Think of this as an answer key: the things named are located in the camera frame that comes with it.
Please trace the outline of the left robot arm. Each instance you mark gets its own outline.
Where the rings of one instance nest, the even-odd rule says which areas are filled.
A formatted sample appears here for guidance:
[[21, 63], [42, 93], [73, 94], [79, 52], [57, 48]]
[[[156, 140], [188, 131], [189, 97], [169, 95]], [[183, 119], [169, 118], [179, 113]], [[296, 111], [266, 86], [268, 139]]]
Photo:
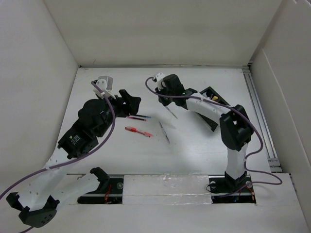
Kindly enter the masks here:
[[20, 192], [6, 197], [8, 204], [19, 210], [23, 224], [41, 228], [48, 224], [58, 209], [70, 198], [78, 198], [88, 192], [109, 190], [109, 175], [100, 167], [90, 170], [72, 186], [55, 191], [55, 188], [79, 161], [94, 154], [103, 144], [98, 142], [104, 134], [111, 135], [118, 117], [135, 115], [141, 102], [126, 90], [120, 96], [97, 97], [85, 102], [78, 111], [78, 119], [61, 137], [45, 166], [27, 178], [36, 178]]

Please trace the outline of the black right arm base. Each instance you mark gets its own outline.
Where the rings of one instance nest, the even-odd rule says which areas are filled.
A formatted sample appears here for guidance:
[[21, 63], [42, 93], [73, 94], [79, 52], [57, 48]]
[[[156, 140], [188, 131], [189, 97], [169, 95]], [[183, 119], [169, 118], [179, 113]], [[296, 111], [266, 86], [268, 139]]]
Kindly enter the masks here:
[[212, 204], [256, 204], [253, 187], [249, 184], [252, 180], [250, 175], [234, 186], [225, 175], [209, 175], [206, 191], [211, 194]]

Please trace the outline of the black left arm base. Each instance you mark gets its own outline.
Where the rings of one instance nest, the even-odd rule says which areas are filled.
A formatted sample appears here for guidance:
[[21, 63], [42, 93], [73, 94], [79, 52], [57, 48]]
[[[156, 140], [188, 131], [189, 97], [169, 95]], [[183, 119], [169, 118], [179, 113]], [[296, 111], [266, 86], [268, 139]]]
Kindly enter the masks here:
[[90, 170], [99, 180], [96, 190], [77, 199], [78, 204], [122, 204], [124, 175], [108, 175], [100, 167]]

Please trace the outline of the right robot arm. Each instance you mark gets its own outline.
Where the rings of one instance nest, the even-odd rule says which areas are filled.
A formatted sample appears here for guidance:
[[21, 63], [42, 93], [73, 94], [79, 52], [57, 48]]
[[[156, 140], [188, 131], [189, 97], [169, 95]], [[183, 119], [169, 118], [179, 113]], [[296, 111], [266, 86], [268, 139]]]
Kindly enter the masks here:
[[[186, 110], [200, 114], [220, 126], [221, 139], [227, 147], [227, 167], [225, 170], [225, 186], [230, 191], [236, 191], [242, 186], [242, 178], [246, 175], [244, 158], [248, 143], [254, 132], [246, 122], [248, 119], [245, 109], [236, 105], [233, 110], [192, 88], [185, 89], [179, 77], [175, 74], [164, 75], [159, 72], [152, 77], [157, 84], [155, 92], [158, 101], [163, 106], [170, 103]], [[236, 114], [237, 110], [244, 117]]]

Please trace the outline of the black desk organizer box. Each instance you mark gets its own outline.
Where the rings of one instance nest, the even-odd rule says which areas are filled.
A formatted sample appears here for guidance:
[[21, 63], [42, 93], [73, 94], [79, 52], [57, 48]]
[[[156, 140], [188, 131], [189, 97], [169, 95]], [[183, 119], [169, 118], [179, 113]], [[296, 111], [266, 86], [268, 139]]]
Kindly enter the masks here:
[[[212, 100], [214, 96], [217, 96], [218, 99], [215, 100], [215, 102], [218, 102], [220, 104], [229, 105], [229, 103], [221, 96], [219, 95], [212, 87], [207, 87], [204, 90], [200, 91], [200, 94], [204, 97], [207, 97]], [[203, 116], [202, 114], [198, 114], [198, 116], [210, 127], [211, 131], [214, 132], [216, 128], [218, 127], [218, 123], [213, 121], [212, 119]]]

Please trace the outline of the pink ink refill pen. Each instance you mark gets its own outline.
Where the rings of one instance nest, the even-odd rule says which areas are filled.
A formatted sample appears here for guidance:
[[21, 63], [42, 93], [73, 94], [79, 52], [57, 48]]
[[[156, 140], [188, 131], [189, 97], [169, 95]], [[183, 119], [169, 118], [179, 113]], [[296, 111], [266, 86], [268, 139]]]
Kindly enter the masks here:
[[144, 118], [139, 118], [139, 117], [135, 117], [135, 116], [127, 116], [126, 118], [133, 119], [133, 120], [139, 120], [139, 121], [146, 121], [146, 119], [144, 119]]

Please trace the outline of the red gel pen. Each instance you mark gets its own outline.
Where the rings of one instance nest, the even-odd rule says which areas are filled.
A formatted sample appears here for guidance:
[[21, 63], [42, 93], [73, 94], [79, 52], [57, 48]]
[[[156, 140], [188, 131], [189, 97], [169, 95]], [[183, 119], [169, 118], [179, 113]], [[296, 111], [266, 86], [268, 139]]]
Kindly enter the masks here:
[[153, 135], [151, 133], [143, 131], [143, 130], [139, 130], [139, 129], [134, 128], [134, 127], [126, 126], [125, 130], [127, 130], [129, 132], [141, 134], [141, 135], [143, 135], [145, 137], [153, 137]]

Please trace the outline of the aluminium side rail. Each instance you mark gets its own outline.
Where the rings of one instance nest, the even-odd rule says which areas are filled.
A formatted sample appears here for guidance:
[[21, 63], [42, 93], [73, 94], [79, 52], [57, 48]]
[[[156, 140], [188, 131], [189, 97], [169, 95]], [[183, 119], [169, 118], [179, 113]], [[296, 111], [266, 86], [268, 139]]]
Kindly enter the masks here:
[[261, 107], [249, 67], [244, 66], [242, 68], [242, 73], [244, 75], [244, 79], [250, 95], [251, 102], [253, 104], [257, 121], [259, 123], [258, 131], [261, 133], [261, 137], [264, 144], [263, 150], [267, 154], [267, 160], [270, 166], [270, 170], [272, 173], [282, 173], [283, 170], [279, 162], [267, 122], [265, 120], [263, 109]]

